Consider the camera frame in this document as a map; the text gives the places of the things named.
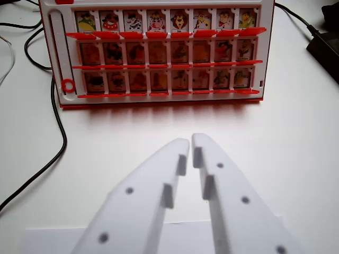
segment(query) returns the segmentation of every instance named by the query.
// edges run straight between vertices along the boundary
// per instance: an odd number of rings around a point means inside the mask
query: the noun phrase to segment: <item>black power adapter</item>
[[[304,23],[307,29],[311,32],[314,37],[309,45],[307,50],[314,56],[315,59],[327,70],[327,72],[339,83],[339,32],[328,32],[328,33],[319,33],[312,25],[307,23],[302,17],[288,9],[287,7],[275,3],[276,7],[283,9],[292,16],[299,19]],[[325,19],[333,21],[333,13],[337,12],[336,9],[339,8],[339,3],[332,6],[324,6],[323,12]]]
[[[313,34],[307,50],[339,83],[339,32]]]

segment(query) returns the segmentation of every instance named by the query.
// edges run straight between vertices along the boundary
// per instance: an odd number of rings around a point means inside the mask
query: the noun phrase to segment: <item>screw hole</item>
[[[131,187],[129,187],[129,188],[126,189],[126,193],[127,193],[127,194],[132,194],[133,192],[134,192],[134,189],[131,188]]]
[[[244,204],[248,204],[248,203],[249,203],[249,198],[246,197],[246,196],[242,197],[242,202],[243,202]]]
[[[108,234],[107,233],[102,233],[100,236],[99,236],[99,242],[100,243],[105,243],[108,241]]]
[[[286,251],[286,249],[284,248],[284,246],[278,246],[278,247],[276,248],[276,251],[277,251],[277,253],[279,253],[279,254],[286,254],[286,253],[287,253],[287,251]]]

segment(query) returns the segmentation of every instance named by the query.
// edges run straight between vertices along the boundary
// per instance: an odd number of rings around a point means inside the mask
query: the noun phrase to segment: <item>guess who game board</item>
[[[62,107],[263,99],[273,0],[40,5]]]

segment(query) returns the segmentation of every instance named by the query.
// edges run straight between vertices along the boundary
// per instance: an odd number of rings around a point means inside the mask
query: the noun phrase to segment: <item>red plastic tab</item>
[[[68,37],[72,37],[78,40],[95,40],[96,36],[93,33],[66,33]]]
[[[217,37],[235,36],[236,34],[240,33],[240,31],[241,31],[241,29],[221,30],[217,33]]]
[[[243,88],[243,89],[234,89],[234,91],[238,94],[258,94],[258,90],[254,90],[251,88]]]
[[[130,94],[126,94],[126,96],[145,96],[145,95],[147,95],[147,92],[142,92],[142,93],[131,92]]]
[[[187,64],[180,64],[180,63],[174,63],[172,64],[172,67],[173,68],[189,68],[189,67],[192,67],[191,64],[187,63]]]
[[[193,66],[195,67],[214,66],[214,65],[216,65],[214,62],[198,62],[193,64]]]
[[[245,60],[237,62],[237,65],[254,65],[254,64],[261,64],[263,60]]]
[[[148,65],[149,68],[167,68],[168,65]]]
[[[55,0],[56,4],[73,4],[74,0]]]
[[[138,32],[120,32],[120,35],[124,37],[125,39],[141,39],[144,37],[142,33]]]
[[[151,92],[150,96],[167,96],[168,92]]]
[[[91,65],[91,66],[72,66],[73,69],[82,69],[82,70],[97,70],[101,68],[101,65]]]
[[[267,31],[266,28],[246,28],[239,33],[239,36],[255,36],[265,31]]]
[[[121,97],[126,96],[126,93],[105,94],[104,97]]]
[[[118,33],[112,33],[110,31],[94,31],[93,34],[101,39],[120,39]]]
[[[237,62],[216,62],[215,66],[231,66],[236,64]]]
[[[216,94],[229,94],[229,93],[235,93],[234,90],[230,90],[230,89],[214,90],[213,92],[216,93]]]
[[[171,38],[187,38],[190,37],[193,33],[182,32],[182,33],[171,33]]]
[[[213,35],[215,35],[217,33],[216,30],[213,29],[201,29],[201,30],[197,30],[193,37],[211,37]]]
[[[166,38],[168,33],[165,32],[146,32],[147,38],[157,38],[157,39],[163,39]]]
[[[191,94],[191,91],[172,91],[172,94]]]
[[[78,98],[102,98],[105,97],[105,94],[85,94],[78,95]]]
[[[71,83],[72,84],[72,88],[71,89],[67,89],[66,87],[66,83]],[[74,80],[70,79],[70,78],[66,78],[63,81],[61,81],[61,88],[67,92],[67,93],[72,93],[75,91],[75,83]]]
[[[194,94],[209,94],[209,93],[213,93],[212,90],[195,90],[193,91]]]

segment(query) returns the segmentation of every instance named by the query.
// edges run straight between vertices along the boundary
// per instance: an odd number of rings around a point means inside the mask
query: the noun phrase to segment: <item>card row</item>
[[[217,40],[215,43],[214,59],[211,59],[211,46],[208,41],[193,41],[193,63],[228,62],[232,57],[230,40]],[[149,64],[167,64],[167,43],[162,41],[148,42]],[[189,46],[185,41],[170,42],[172,64],[187,64],[189,62]],[[122,65],[123,50],[120,43],[106,42],[79,43],[82,65],[102,65],[99,47],[103,47],[105,65]],[[253,60],[254,44],[251,39],[236,41],[236,61]],[[126,42],[127,64],[145,64],[144,46],[139,42]]]
[[[192,89],[209,89],[210,73],[213,75],[213,89],[229,89],[230,79],[233,79],[233,88],[249,88],[251,85],[251,71],[247,68],[235,69],[231,77],[228,69],[215,69],[207,71],[205,69],[192,70]],[[110,93],[125,93],[126,86],[129,84],[131,93],[147,92],[145,71],[108,71],[108,72],[84,72],[84,80],[88,93],[104,93],[104,80],[107,78]],[[167,92],[167,72],[150,71],[150,87],[152,92]],[[172,91],[189,90],[189,71],[173,70],[171,71]]]
[[[75,11],[75,21],[78,32],[93,31],[112,31],[119,33],[121,23],[124,30],[137,31],[143,33],[143,22],[147,22],[147,31],[166,32],[166,26],[170,26],[171,33],[174,32],[191,32],[189,31],[189,22],[193,22],[193,29],[211,29],[212,14],[210,9],[194,9],[193,19],[189,19],[189,9],[170,10],[170,24],[166,24],[166,10],[124,10],[123,20],[119,19],[120,10],[99,11],[100,28],[96,27],[94,11]],[[235,28],[235,8],[222,8],[216,11],[217,31],[223,29]],[[238,28],[250,28],[256,26],[258,8],[240,8]],[[146,11],[147,20],[142,19],[142,12]]]

